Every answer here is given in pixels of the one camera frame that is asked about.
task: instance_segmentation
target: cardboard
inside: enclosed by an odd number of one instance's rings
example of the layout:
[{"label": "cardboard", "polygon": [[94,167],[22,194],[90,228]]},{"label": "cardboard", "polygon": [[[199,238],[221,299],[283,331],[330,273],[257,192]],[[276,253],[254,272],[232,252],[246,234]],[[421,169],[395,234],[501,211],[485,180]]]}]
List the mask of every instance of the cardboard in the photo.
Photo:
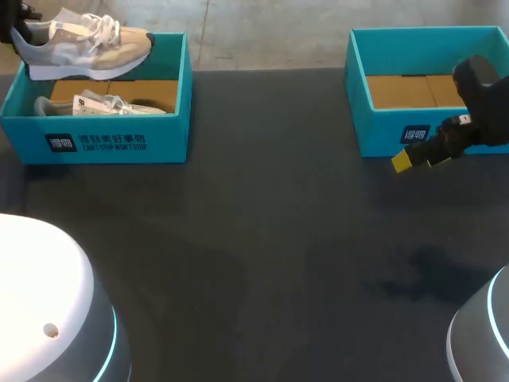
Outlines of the cardboard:
[{"label": "cardboard", "polygon": [[453,76],[427,76],[426,78],[437,107],[464,107]]},{"label": "cardboard", "polygon": [[375,109],[436,107],[425,76],[368,76]]},{"label": "cardboard", "polygon": [[96,94],[105,96],[110,87],[109,82],[94,80],[58,80],[51,94],[52,101],[72,102],[76,94],[81,94],[85,89]]},{"label": "cardboard", "polygon": [[111,81],[108,94],[137,105],[157,107],[167,113],[175,112],[178,81],[139,80]]},{"label": "cardboard", "polygon": [[375,109],[464,107],[453,76],[367,76]]}]

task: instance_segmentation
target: beige sneaker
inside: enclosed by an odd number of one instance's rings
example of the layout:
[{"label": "beige sneaker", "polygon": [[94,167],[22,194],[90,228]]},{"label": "beige sneaker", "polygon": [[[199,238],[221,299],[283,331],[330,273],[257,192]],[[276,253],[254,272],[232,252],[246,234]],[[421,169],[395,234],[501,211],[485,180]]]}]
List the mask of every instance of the beige sneaker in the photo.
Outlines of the beige sneaker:
[{"label": "beige sneaker", "polygon": [[98,95],[84,90],[72,102],[55,102],[45,97],[35,100],[34,113],[38,117],[56,115],[149,115],[166,114],[157,107],[122,101],[117,95]]},{"label": "beige sneaker", "polygon": [[145,29],[121,27],[110,16],[79,15],[65,8],[51,21],[26,24],[31,44],[14,28],[11,36],[32,80],[109,80],[140,65],[154,40]]}]

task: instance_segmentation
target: gray floor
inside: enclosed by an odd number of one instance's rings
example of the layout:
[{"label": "gray floor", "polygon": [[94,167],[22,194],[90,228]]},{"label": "gray floor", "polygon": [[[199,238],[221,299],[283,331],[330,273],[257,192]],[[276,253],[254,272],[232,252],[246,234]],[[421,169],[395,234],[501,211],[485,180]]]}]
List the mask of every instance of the gray floor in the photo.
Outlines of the gray floor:
[{"label": "gray floor", "polygon": [[[195,69],[337,67],[351,28],[501,25],[504,0],[27,0],[47,18],[61,6],[110,14],[154,32],[186,32]],[[0,73],[17,58],[0,47]]]}]

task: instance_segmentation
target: logo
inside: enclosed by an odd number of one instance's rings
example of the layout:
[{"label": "logo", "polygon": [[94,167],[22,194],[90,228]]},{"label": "logo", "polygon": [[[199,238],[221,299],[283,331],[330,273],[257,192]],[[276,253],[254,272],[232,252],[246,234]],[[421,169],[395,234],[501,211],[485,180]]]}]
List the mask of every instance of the logo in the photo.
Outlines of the logo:
[{"label": "logo", "polygon": [[75,153],[77,151],[70,134],[47,134],[45,137],[53,153]]},{"label": "logo", "polygon": [[428,137],[429,125],[409,125],[403,129],[400,143],[424,142]]}]

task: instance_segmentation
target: shoe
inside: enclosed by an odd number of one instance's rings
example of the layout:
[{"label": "shoe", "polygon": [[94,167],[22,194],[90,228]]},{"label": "shoe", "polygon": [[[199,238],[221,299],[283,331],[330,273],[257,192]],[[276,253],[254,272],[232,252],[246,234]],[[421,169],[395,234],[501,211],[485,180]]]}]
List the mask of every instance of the shoe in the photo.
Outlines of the shoe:
[{"label": "shoe", "polygon": [[140,65],[154,40],[145,29],[121,27],[108,15],[79,15],[65,8],[51,21],[26,25],[32,34],[30,44],[15,28],[10,33],[31,80],[69,76],[109,80]]},{"label": "shoe", "polygon": [[73,102],[55,102],[38,97],[34,104],[35,116],[54,115],[147,115],[166,114],[166,111],[151,106],[126,103],[116,95],[98,95],[84,90],[75,95]]}]

